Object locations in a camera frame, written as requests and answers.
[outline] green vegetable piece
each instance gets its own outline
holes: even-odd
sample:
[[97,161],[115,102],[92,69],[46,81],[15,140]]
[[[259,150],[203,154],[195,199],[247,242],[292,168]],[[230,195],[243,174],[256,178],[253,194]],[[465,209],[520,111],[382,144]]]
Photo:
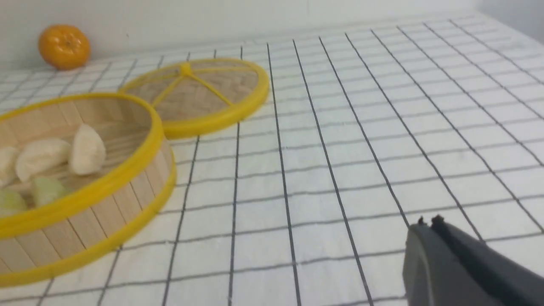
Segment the green vegetable piece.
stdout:
[[68,193],[68,189],[57,179],[37,176],[32,180],[32,197],[36,207],[52,203]]
[[9,189],[0,190],[0,218],[15,215],[27,208],[27,203],[19,192]]

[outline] white wall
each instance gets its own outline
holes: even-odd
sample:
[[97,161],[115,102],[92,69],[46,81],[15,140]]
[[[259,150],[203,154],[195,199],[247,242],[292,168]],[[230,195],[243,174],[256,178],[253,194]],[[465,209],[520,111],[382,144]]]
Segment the white wall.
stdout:
[[2,0],[0,69],[42,64],[52,23],[78,26],[93,57],[476,7],[482,0]]
[[484,0],[479,10],[544,43],[543,0]]

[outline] bamboo steamer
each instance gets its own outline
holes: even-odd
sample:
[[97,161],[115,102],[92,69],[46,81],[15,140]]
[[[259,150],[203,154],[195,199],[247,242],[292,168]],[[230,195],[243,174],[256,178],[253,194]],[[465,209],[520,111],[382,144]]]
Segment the bamboo steamer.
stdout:
[[267,99],[267,73],[239,59],[177,63],[128,82],[120,92],[150,103],[169,139],[228,127],[255,112]]
[[[129,95],[67,96],[0,117],[0,148],[46,137],[71,142],[81,123],[95,128],[107,149],[102,170],[69,174],[67,165],[44,173],[73,192],[37,209],[0,218],[0,286],[55,277],[113,250],[164,205],[176,167],[157,112]],[[30,185],[7,188],[31,203]]]

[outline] dumpling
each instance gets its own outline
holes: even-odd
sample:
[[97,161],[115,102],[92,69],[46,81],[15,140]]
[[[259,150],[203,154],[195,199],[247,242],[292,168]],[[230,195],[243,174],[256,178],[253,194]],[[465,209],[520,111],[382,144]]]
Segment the dumpling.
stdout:
[[27,203],[19,192],[9,189],[0,190],[0,218],[15,215],[27,208]]
[[68,193],[68,189],[57,179],[37,176],[32,180],[32,197],[36,207],[47,205]]
[[70,144],[60,138],[36,140],[27,144],[15,163],[15,173],[27,182],[38,173],[65,163],[70,155]]
[[17,177],[15,162],[18,155],[19,149],[12,146],[0,149],[0,188],[9,185]]
[[106,146],[100,135],[87,124],[82,124],[73,138],[68,165],[77,175],[97,173],[106,161]]

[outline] yellow plastic rim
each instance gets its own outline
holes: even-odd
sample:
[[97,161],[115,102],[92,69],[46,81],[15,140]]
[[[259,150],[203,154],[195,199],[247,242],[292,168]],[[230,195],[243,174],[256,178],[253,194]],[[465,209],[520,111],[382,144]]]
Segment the yellow plastic rim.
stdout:
[[[233,67],[216,67],[216,68],[203,68],[195,69],[191,71],[188,67],[188,63],[206,63],[206,62],[234,62],[244,64],[244,67],[233,66]],[[260,66],[246,62],[240,59],[232,58],[217,58],[217,59],[201,59],[201,60],[192,60],[181,64],[180,74],[179,75],[167,75],[160,78],[149,78],[144,81],[144,79],[152,76],[160,71],[172,69],[179,67],[180,64],[169,65],[161,69],[150,71],[146,74],[143,74],[136,79],[128,82],[124,87],[122,87],[119,92],[125,93],[127,89],[134,88],[145,84],[147,82],[157,81],[158,79],[172,78],[176,77],[171,86],[168,86],[162,93],[160,93],[157,98],[153,101],[149,101],[153,105],[160,103],[161,99],[165,97],[170,91],[173,90],[175,84],[177,84],[181,79],[185,77],[190,77],[193,80],[201,83],[202,85],[208,87],[207,83],[198,78],[194,73],[197,72],[214,72],[214,71],[239,71],[239,70],[250,70],[257,73],[258,82],[251,94],[242,99],[238,103],[231,103],[230,101],[225,101],[229,107],[219,111],[217,113],[212,113],[205,115],[199,118],[184,120],[184,121],[163,121],[164,134],[168,139],[177,139],[177,138],[187,138],[198,136],[202,134],[207,134],[226,128],[240,120],[248,117],[253,112],[255,112],[267,99],[269,91],[268,75],[264,69]],[[208,87],[213,93],[217,96],[222,97],[221,93],[214,88]]]
[[156,214],[161,210],[164,204],[170,198],[176,184],[176,165],[172,165],[172,170],[163,190],[158,194],[142,212],[130,221],[127,225],[113,234],[111,237],[100,243],[82,251],[72,257],[59,260],[53,264],[33,268],[23,272],[16,272],[0,276],[0,287],[17,286],[33,283],[36,281],[53,278],[61,274],[80,268],[90,262],[93,262],[105,254],[111,252],[117,246],[127,241],[140,229],[142,229]]
[[74,100],[114,98],[130,100],[146,108],[151,116],[151,128],[144,142],[136,151],[108,174],[86,185],[85,187],[58,199],[57,201],[10,217],[0,218],[0,239],[22,235],[55,224],[73,216],[91,205],[110,196],[122,186],[129,183],[151,163],[160,150],[163,141],[162,122],[157,112],[144,100],[125,94],[92,93],[75,96],[65,96],[58,99],[37,103],[17,109],[0,116],[0,121],[6,120],[25,112],[56,103]]

